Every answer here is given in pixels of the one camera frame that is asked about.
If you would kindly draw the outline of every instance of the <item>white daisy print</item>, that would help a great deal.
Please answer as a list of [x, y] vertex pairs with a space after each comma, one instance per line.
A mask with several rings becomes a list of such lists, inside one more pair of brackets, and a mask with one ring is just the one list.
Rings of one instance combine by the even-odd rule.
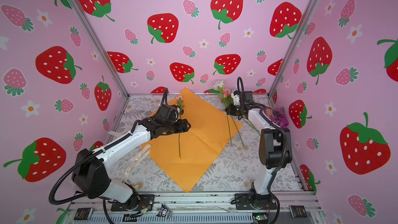
[[80, 125], [88, 124], [87, 119], [88, 119], [88, 116], [84, 115], [84, 113], [83, 113], [82, 116], [79, 118]]
[[43, 22], [44, 26], [48, 27], [49, 24], [52, 24], [52, 21], [49, 18], [49, 14], [47, 12], [42, 12], [41, 10], [37, 9], [37, 20]]
[[92, 52], [91, 55], [93, 56], [94, 61], [98, 61], [98, 54], [96, 51]]
[[298, 141], [295, 142], [295, 148], [296, 148], [297, 150], [299, 150], [299, 149], [301, 148], [301, 146], [299, 145], [299, 142], [298, 142]]
[[21, 109], [26, 111], [26, 117], [33, 115], [39, 115], [39, 111], [37, 110], [40, 107], [39, 104], [33, 104], [31, 100], [27, 102], [26, 106], [22, 106]]
[[362, 36], [361, 32], [362, 24], [358, 25], [357, 27], [351, 26], [350, 33], [346, 37], [347, 40], [351, 40], [351, 43], [354, 43], [356, 38]]
[[325, 7], [325, 16], [331, 14], [331, 10], [333, 9], [336, 3], [330, 0], [329, 4]]
[[342, 221], [342, 219], [341, 219], [341, 215], [336, 215], [336, 214], [333, 212], [333, 216], [334, 216], [334, 218], [333, 218], [333, 222], [334, 222], [334, 223], [336, 223], [336, 224], [344, 224], [343, 221]]
[[251, 27], [250, 27], [250, 28], [248, 28], [247, 30], [244, 30], [243, 33], [245, 33], [245, 35], [244, 35], [243, 37], [251, 38], [251, 34], [253, 34], [254, 31], [251, 30]]
[[336, 112], [336, 107], [333, 107], [333, 102], [330, 104], [325, 104], [326, 111], [325, 114], [329, 114], [331, 117], [333, 116], [333, 112]]
[[3, 50], [7, 50], [6, 42], [8, 42], [7, 37], [0, 37], [0, 48]]
[[253, 75], [254, 75], [255, 73], [256, 73], [256, 72], [253, 72], [253, 70], [250, 70], [250, 71], [248, 71], [248, 76], [253, 77]]
[[333, 172], [336, 172], [336, 171], [337, 171], [336, 167], [333, 166], [333, 161], [327, 161], [327, 160], [325, 160], [325, 162], [326, 162], [326, 167], [325, 167], [325, 169], [328, 170], [328, 171], [330, 172], [331, 175], [333, 175]]
[[208, 42], [206, 42], [206, 40], [205, 39], [203, 39], [203, 41], [201, 41], [201, 42], [199, 42], [199, 44], [200, 44], [200, 48], [207, 48], [207, 45], [209, 44]]
[[29, 210], [25, 209], [23, 211], [23, 215], [21, 218], [19, 218], [16, 223], [21, 223], [21, 224], [27, 224], [30, 221], [33, 221], [35, 219], [34, 213], [36, 211], [36, 208]]
[[156, 64], [156, 62], [154, 62], [153, 59], [147, 59], [147, 64], [153, 67], [153, 65]]

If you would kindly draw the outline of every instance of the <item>pink wall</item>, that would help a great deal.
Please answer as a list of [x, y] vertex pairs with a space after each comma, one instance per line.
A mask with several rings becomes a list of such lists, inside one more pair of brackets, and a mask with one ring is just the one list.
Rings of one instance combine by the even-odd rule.
[[[16, 7], [22, 13], [16, 13], [18, 11], [16, 8], [3, 4]], [[2, 199], [7, 201], [7, 204], [2, 204], [1, 222], [15, 223], [19, 220], [20, 222], [17, 223], [21, 223], [26, 218], [28, 222], [32, 220], [32, 223], [55, 224], [63, 213], [63, 211], [57, 212], [57, 208], [65, 209], [67, 205], [50, 205], [48, 202], [50, 189], [58, 178], [74, 164], [77, 151], [91, 147], [96, 141], [104, 141], [107, 134], [102, 120], [107, 118], [109, 123], [113, 124], [123, 98], [118, 97], [118, 88], [103, 62], [93, 59], [94, 47], [75, 14], [60, 0], [57, 0], [58, 6], [55, 5], [54, 0], [0, 0], [0, 5], [2, 5], [0, 74], [4, 83], [2, 87], [7, 89], [2, 89], [0, 93], [3, 116], [0, 125], [1, 164], [23, 158], [23, 161], [1, 168], [1, 195]], [[31, 32], [24, 31], [21, 27], [22, 24], [25, 24], [25, 27], [31, 25], [26, 18], [29, 18], [33, 24]], [[78, 29], [80, 38], [75, 37], [75, 41], [77, 44], [80, 43], [80, 47], [77, 47], [71, 39], [72, 26]], [[63, 49], [57, 47], [51, 52], [48, 51], [50, 53], [43, 53], [55, 46]], [[73, 57], [74, 64], [82, 68], [82, 70], [76, 68], [76, 76], [73, 80], [70, 80], [70, 70], [65, 70], [63, 67], [64, 59], [66, 59], [65, 50]], [[23, 78], [18, 77], [20, 72], [26, 84], [23, 83]], [[41, 72], [49, 77], [52, 76], [54, 80], [43, 76]], [[105, 111], [98, 107], [94, 94], [97, 83], [102, 82], [102, 75], [112, 92], [111, 101]], [[69, 83], [57, 82], [61, 80], [58, 76], [64, 80], [63, 82]], [[84, 92], [86, 97], [89, 96], [88, 100], [82, 95], [81, 83], [86, 83], [90, 89], [88, 95], [87, 89]], [[15, 94], [13, 97], [13, 89], [10, 85], [20, 87], [15, 92], [21, 93], [23, 89], [23, 93]], [[73, 109], [68, 111], [68, 106], [63, 105], [61, 112], [58, 112], [54, 107], [58, 99], [68, 99], [72, 102]], [[84, 124], [80, 121], [82, 114], [88, 116]], [[75, 141], [78, 133], [81, 133], [83, 138]], [[57, 199], [73, 195], [76, 188], [69, 181], [71, 181], [70, 177], [61, 185]]]
[[[93, 13], [96, 7], [93, 3], [96, 1], [99, 1], [101, 6]], [[292, 5], [284, 4], [281, 9], [276, 10], [284, 2]], [[157, 87], [168, 87], [170, 92], [181, 92], [184, 87], [187, 87], [193, 92], [202, 93], [220, 79], [224, 80], [228, 87], [234, 87], [238, 76], [244, 78], [245, 86], [249, 90], [268, 90], [276, 74], [276, 70], [274, 74], [268, 73], [268, 68], [270, 70], [274, 68], [274, 63], [279, 66], [278, 61], [283, 58], [290, 42], [286, 35], [282, 38], [273, 37], [270, 28], [272, 34], [276, 35], [283, 28], [280, 24], [283, 26], [289, 24], [292, 27], [300, 20], [299, 11], [304, 11], [307, 2], [308, 0], [258, 0], [258, 3], [257, 0], [80, 0], [105, 49], [122, 53], [119, 55], [128, 57], [132, 61], [132, 68], [138, 69], [138, 71], [131, 70], [119, 74], [131, 93], [150, 93]], [[111, 3], [111, 5], [103, 7], [106, 3]], [[199, 11], [197, 16], [190, 10], [195, 7]], [[215, 9], [216, 15], [219, 9], [227, 9], [227, 17], [231, 17], [222, 19], [220, 30], [218, 29], [219, 20], [213, 16], [212, 9]], [[273, 18], [275, 10], [276, 17], [279, 18], [277, 23]], [[152, 17], [163, 13], [172, 15]], [[172, 19], [170, 26], [161, 24], [168, 19]], [[166, 43], [159, 42], [157, 39], [151, 43], [154, 36], [148, 31], [148, 21], [152, 25], [152, 32], [161, 26], [159, 35], [162, 31], [164, 34], [159, 39], [164, 39]], [[170, 32], [174, 28], [178, 28], [177, 32]], [[125, 36], [125, 29], [129, 29], [128, 39]], [[221, 36], [223, 36], [221, 39], [229, 39], [230, 36], [230, 41], [225, 42], [227, 44], [225, 47], [219, 46]], [[183, 51], [185, 46], [192, 48], [186, 48], [187, 55]], [[258, 55], [261, 57], [257, 58], [257, 53], [261, 50], [266, 53], [266, 58], [261, 54]], [[195, 52], [195, 57], [189, 56], [192, 51]], [[224, 56], [222, 59], [225, 59], [226, 63], [229, 63], [227, 57], [241, 59], [241, 62], [237, 67], [231, 65], [229, 72], [227, 71], [229, 69], [225, 68], [226, 75], [219, 74], [214, 67], [215, 60], [219, 56], [229, 54], [237, 54], [240, 58]], [[124, 72], [118, 62], [116, 62], [116, 67]], [[171, 72], [170, 65], [176, 62], [185, 64], [186, 69], [195, 71], [192, 81], [188, 79], [188, 82], [181, 82], [184, 77], [179, 74], [180, 70], [182, 75], [184, 72], [190, 73], [182, 69], [181, 65], [177, 65], [178, 69], [175, 73], [173, 72], [174, 74]]]
[[[392, 203], [398, 197], [394, 190], [398, 73], [397, 62], [392, 63], [398, 53], [396, 43], [377, 42], [398, 38], [397, 0], [355, 0], [355, 10], [348, 7], [341, 14], [347, 2], [352, 5], [353, 0], [320, 1], [311, 19], [315, 29], [302, 36], [277, 88], [276, 106], [284, 106], [291, 116], [294, 156], [311, 170], [312, 176], [302, 167], [329, 223], [396, 223]], [[349, 22], [339, 27], [340, 18], [347, 17]], [[387, 69], [385, 54], [392, 64]], [[314, 70], [316, 62], [323, 66]], [[319, 72], [324, 73], [316, 85]], [[312, 116], [304, 125], [305, 116], [297, 118], [304, 112], [303, 104], [306, 116]]]

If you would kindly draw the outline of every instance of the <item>strawberry wallpaper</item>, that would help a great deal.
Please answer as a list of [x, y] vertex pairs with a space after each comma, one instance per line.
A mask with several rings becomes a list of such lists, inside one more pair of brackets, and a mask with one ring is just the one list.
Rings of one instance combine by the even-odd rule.
[[[2, 223], [58, 224], [48, 194], [101, 146], [123, 97], [67, 0], [0, 0]], [[74, 194], [68, 178], [57, 199]]]
[[131, 93], [203, 93], [239, 76], [266, 92], [307, 2], [79, 0]]
[[396, 223], [397, 0], [321, 0], [277, 87], [329, 223]]

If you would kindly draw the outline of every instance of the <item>orange paper sheet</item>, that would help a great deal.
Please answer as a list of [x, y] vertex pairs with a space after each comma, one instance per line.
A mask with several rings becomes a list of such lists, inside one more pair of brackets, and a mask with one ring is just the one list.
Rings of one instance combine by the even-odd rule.
[[[192, 126], [188, 132], [180, 134], [181, 158], [178, 134], [160, 136], [147, 144], [151, 144], [149, 156], [181, 189], [189, 192], [229, 142], [229, 132], [225, 112], [197, 97], [187, 88], [180, 95], [185, 105], [182, 118], [186, 118]], [[176, 105], [176, 99], [168, 104]], [[233, 137], [238, 131], [232, 118], [228, 118]], [[236, 126], [240, 129], [243, 125], [236, 122]]]

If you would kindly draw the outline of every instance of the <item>purple package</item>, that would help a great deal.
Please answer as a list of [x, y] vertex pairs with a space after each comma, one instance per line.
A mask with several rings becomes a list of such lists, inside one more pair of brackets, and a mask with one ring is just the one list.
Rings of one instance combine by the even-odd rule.
[[289, 124], [289, 121], [287, 120], [282, 107], [279, 109], [266, 107], [264, 113], [272, 122], [282, 128], [287, 127], [287, 125]]

